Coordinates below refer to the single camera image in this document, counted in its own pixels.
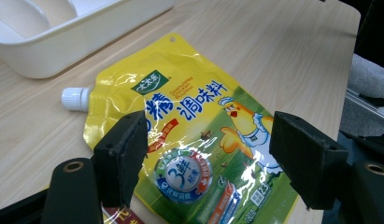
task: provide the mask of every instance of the blue circular label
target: blue circular label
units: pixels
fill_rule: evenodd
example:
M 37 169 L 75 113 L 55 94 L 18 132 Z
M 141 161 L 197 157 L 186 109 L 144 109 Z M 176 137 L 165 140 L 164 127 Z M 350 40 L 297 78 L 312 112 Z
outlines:
M 157 161 L 155 179 L 166 198 L 176 203 L 193 203 L 208 191 L 212 169 L 199 152 L 175 148 Z

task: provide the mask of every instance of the yellow plastic pouch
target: yellow plastic pouch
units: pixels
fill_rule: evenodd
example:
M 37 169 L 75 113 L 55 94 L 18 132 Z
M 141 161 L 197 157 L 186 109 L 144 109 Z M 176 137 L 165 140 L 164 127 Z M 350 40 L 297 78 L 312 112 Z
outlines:
M 98 75 L 87 144 L 138 110 L 146 111 L 149 153 L 135 195 L 147 208 L 169 223 L 286 220 L 297 194 L 269 154 L 272 116 L 180 35 Z

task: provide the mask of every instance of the gray fabric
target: gray fabric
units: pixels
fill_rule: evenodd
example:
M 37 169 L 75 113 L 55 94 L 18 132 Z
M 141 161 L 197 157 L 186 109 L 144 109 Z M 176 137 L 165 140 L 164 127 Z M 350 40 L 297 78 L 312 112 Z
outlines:
M 384 68 L 354 54 L 348 87 L 369 97 L 384 98 Z
M 384 134 L 384 118 L 346 98 L 340 130 L 353 135 L 380 136 Z

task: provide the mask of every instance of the printed logo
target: printed logo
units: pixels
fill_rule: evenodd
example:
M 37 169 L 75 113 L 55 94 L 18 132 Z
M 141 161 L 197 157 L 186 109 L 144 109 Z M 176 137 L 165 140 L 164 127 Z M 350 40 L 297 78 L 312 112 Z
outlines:
M 168 78 L 163 76 L 163 74 L 161 74 L 159 71 L 154 70 L 146 77 L 144 77 L 138 84 L 132 87 L 132 90 L 138 92 L 141 95 L 146 95 L 151 91 L 157 91 L 167 81 Z
M 174 148 L 157 161 L 155 179 L 162 195 L 172 202 L 193 203 L 208 191 L 212 169 L 199 152 Z

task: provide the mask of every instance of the cartoon chicken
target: cartoon chicken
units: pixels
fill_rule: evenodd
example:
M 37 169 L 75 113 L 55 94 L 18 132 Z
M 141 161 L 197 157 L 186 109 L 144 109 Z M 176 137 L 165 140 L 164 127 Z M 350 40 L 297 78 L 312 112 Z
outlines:
M 276 159 L 269 153 L 273 119 L 251 111 L 244 105 L 235 102 L 232 97 L 221 98 L 219 105 L 226 110 L 236 128 L 236 130 L 229 127 L 220 129 L 224 133 L 220 140 L 220 147 L 223 148 L 223 151 L 232 153 L 238 148 L 246 156 L 256 160 L 257 164 L 268 174 L 282 172 Z

